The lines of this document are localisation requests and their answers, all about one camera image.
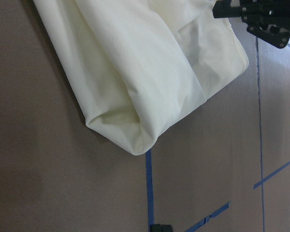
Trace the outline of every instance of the black metal bracket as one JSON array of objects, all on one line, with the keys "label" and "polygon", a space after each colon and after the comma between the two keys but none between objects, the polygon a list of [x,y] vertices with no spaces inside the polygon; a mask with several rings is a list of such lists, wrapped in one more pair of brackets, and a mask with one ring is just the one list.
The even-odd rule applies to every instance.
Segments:
[{"label": "black metal bracket", "polygon": [[154,224],[150,226],[150,232],[173,232],[171,225]]},{"label": "black metal bracket", "polygon": [[287,46],[290,39],[290,0],[219,0],[213,8],[214,18],[241,17],[247,31],[277,48]]}]

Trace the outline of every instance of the cream fabric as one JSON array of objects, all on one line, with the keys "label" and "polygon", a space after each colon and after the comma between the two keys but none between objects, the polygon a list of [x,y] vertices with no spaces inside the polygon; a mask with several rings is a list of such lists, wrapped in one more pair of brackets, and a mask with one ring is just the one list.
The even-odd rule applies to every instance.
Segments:
[{"label": "cream fabric", "polygon": [[86,118],[134,155],[248,65],[212,0],[34,0]]}]

